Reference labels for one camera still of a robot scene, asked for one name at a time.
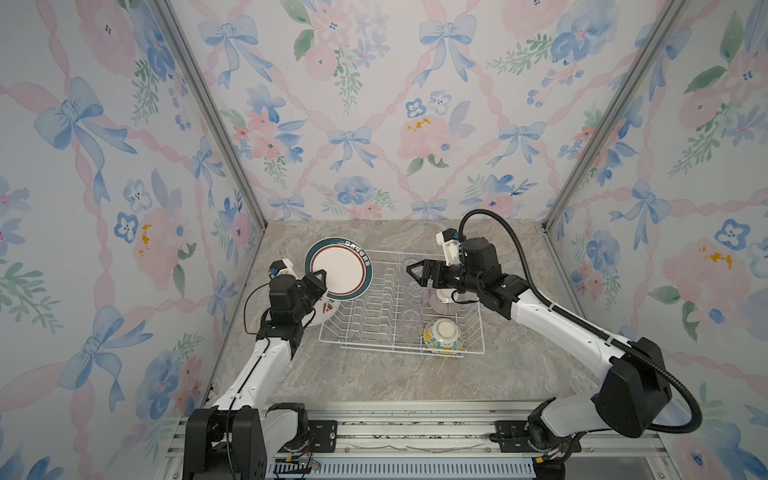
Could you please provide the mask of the plain white plate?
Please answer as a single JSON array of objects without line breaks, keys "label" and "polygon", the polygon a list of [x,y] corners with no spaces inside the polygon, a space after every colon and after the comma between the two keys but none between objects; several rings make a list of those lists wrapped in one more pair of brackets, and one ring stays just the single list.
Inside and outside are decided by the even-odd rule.
[{"label": "plain white plate", "polygon": [[326,272],[328,297],[347,301],[362,296],[373,280],[373,264],[368,252],[358,243],[329,237],[313,244],[306,253],[305,271]]}]

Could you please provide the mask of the watermelon pattern plate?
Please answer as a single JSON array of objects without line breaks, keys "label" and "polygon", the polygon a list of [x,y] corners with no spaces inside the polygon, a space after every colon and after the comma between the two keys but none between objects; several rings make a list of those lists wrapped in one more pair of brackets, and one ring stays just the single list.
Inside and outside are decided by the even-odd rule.
[{"label": "watermelon pattern plate", "polygon": [[324,294],[313,306],[310,313],[303,320],[304,328],[315,328],[331,319],[337,313],[337,302]]}]

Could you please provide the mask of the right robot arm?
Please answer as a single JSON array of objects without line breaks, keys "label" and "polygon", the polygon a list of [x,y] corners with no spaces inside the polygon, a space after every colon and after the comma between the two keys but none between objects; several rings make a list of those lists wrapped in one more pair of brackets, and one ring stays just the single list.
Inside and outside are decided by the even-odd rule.
[{"label": "right robot arm", "polygon": [[451,240],[444,252],[445,260],[410,263],[407,273],[422,287],[473,295],[486,309],[557,344],[599,382],[593,392],[550,399],[531,412],[523,437],[532,448],[549,450],[582,432],[612,430],[638,438],[650,429],[672,397],[669,381],[638,357],[660,362],[653,342],[643,339],[627,353],[625,338],[568,319],[566,310],[539,299],[529,281],[503,272],[495,247],[484,238]]}]

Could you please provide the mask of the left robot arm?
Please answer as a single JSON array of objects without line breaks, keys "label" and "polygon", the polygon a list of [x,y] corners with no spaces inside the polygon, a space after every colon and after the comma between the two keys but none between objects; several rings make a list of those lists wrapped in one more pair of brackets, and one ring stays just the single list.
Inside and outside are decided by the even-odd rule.
[{"label": "left robot arm", "polygon": [[278,451],[308,435],[305,407],[267,400],[293,360],[305,329],[327,298],[327,273],[299,278],[287,261],[270,271],[269,307],[254,332],[250,358],[232,385],[208,408],[193,411],[186,423],[183,479],[264,479]]}]

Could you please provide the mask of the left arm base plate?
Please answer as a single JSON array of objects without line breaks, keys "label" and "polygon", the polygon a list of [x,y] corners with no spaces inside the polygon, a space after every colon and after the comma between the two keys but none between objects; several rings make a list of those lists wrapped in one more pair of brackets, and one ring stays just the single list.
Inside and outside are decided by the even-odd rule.
[{"label": "left arm base plate", "polygon": [[338,422],[335,420],[310,420],[279,453],[294,455],[312,453],[333,453],[338,438]]}]

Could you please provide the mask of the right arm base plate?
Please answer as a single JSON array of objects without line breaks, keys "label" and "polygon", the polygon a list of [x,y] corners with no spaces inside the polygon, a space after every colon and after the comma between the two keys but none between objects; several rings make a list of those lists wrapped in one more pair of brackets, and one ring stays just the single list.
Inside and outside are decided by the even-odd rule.
[{"label": "right arm base plate", "polygon": [[499,420],[494,422],[495,431],[489,440],[500,446],[503,453],[535,453],[544,456],[564,455],[582,451],[574,435],[557,437],[541,422],[526,420]]}]

